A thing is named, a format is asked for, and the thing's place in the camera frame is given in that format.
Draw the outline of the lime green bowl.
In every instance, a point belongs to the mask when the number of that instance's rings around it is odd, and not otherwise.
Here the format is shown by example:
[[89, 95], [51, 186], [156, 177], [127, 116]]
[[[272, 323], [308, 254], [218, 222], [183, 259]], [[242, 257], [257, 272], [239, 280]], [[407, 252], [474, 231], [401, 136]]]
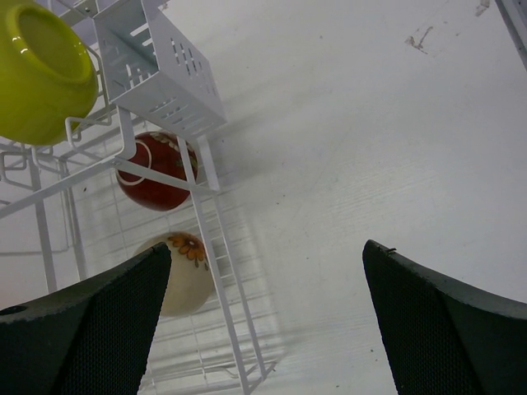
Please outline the lime green bowl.
[[91, 57], [75, 31], [33, 1], [1, 3], [1, 135], [28, 145], [65, 140], [65, 120], [98, 96]]

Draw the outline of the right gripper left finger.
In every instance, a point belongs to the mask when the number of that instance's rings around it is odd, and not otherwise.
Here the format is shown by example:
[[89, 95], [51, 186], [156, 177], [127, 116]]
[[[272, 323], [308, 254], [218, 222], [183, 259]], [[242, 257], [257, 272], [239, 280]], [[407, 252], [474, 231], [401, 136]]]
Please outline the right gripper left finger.
[[135, 394], [161, 313], [170, 250], [1, 311], [3, 394]]

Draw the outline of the beige flower pattern bowl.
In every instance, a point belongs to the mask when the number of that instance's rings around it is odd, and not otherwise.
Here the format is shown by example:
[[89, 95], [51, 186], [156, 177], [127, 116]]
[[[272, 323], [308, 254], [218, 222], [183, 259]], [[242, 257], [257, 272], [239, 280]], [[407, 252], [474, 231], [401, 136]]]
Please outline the beige flower pattern bowl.
[[205, 246], [197, 236], [176, 231], [146, 240], [134, 254], [137, 255], [159, 243], [168, 246], [171, 256], [170, 278], [160, 316], [190, 315], [205, 304], [215, 289]]

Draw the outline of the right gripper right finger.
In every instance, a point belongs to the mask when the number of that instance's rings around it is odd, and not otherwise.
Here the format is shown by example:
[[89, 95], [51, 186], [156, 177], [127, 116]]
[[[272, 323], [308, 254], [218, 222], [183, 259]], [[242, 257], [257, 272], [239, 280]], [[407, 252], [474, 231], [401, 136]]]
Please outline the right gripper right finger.
[[526, 305], [374, 240], [363, 267], [400, 394], [524, 394]]

